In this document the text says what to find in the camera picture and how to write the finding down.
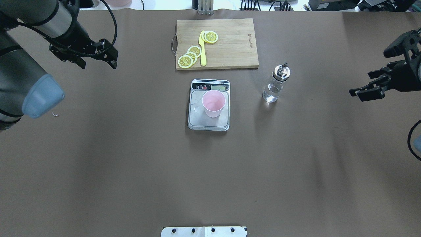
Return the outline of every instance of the lemon slice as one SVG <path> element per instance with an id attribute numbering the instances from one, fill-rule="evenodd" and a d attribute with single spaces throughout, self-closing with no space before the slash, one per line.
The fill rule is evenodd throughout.
<path id="1" fill-rule="evenodd" d="M 181 68 L 189 68 L 193 65 L 193 59 L 189 55 L 183 55 L 179 58 L 179 66 Z"/>
<path id="2" fill-rule="evenodd" d="M 192 59 L 193 59 L 192 66 L 193 66 L 197 61 L 197 55 L 193 52 L 187 52 L 185 55 L 189 55 L 190 57 L 192 57 Z"/>
<path id="3" fill-rule="evenodd" d="M 202 50 L 200 49 L 199 46 L 196 46 L 196 45 L 193 45 L 192 47 L 187 49 L 187 52 L 193 52 L 197 55 L 197 57 L 200 57 L 200 55 L 202 54 Z"/>
<path id="4" fill-rule="evenodd" d="M 218 41 L 218 34 L 215 31 L 206 31 L 203 34 L 203 40 L 207 43 L 215 43 Z"/>

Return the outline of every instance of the water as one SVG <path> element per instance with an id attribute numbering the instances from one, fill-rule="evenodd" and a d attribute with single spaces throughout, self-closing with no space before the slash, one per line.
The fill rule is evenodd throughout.
<path id="1" fill-rule="evenodd" d="M 263 99 L 265 99 L 265 101 L 272 103 L 275 102 L 278 97 L 281 95 L 281 90 L 282 90 L 282 84 L 278 85 L 278 87 L 276 87 L 275 85 L 271 85 L 269 84 L 268 86 L 266 86 L 266 88 L 263 91 Z"/>

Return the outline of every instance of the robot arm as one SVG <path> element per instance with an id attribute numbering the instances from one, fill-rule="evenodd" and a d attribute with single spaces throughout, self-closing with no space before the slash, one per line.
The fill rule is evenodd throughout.
<path id="1" fill-rule="evenodd" d="M 64 99 L 64 91 L 53 77 L 7 33 L 18 25 L 41 34 L 61 61 L 85 68 L 82 57 L 92 57 L 117 68 L 113 14 L 112 43 L 106 39 L 94 42 L 76 20 L 80 7 L 92 5 L 91 0 L 0 1 L 0 131 L 13 126 L 24 114 L 37 118 Z"/>
<path id="2" fill-rule="evenodd" d="M 405 60 L 390 62 L 380 70 L 368 73 L 371 79 L 377 78 L 361 88 L 351 89 L 351 96 L 361 101 L 382 99 L 385 91 L 395 89 L 400 92 L 421 90 L 421 28 L 400 35 L 384 51 L 386 58 L 404 55 Z"/>

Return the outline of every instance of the metal bracket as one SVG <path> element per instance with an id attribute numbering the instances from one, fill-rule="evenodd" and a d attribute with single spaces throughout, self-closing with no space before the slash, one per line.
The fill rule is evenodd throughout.
<path id="1" fill-rule="evenodd" d="M 199 0 L 197 13 L 199 15 L 213 15 L 213 0 Z"/>
<path id="2" fill-rule="evenodd" d="M 61 61 L 70 61 L 75 63 L 80 68 L 85 69 L 86 62 L 80 56 L 76 54 L 63 53 L 62 49 L 56 48 L 52 44 L 50 44 L 48 50 L 50 50 L 50 52 L 53 53 Z"/>
<path id="3" fill-rule="evenodd" d="M 101 51 L 107 49 L 111 45 L 111 43 L 108 42 L 108 40 L 106 40 L 106 39 L 101 39 L 98 43 L 92 42 L 91 45 L 94 46 L 98 52 L 101 52 Z M 112 47 L 107 52 L 105 52 L 104 54 L 93 56 L 91 58 L 107 62 L 108 65 L 110 65 L 113 69 L 116 69 L 117 68 L 118 50 L 116 48 Z"/>
<path id="4" fill-rule="evenodd" d="M 246 226 L 165 227 L 161 237 L 247 237 Z"/>

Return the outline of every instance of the yellow plastic knife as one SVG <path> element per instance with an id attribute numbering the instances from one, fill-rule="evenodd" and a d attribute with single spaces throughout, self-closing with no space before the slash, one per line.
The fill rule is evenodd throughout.
<path id="1" fill-rule="evenodd" d="M 200 65 L 206 66 L 206 54 L 205 54 L 205 42 L 203 41 L 202 35 L 205 33 L 204 30 L 199 35 L 199 44 L 202 47 L 202 54 L 200 55 Z"/>

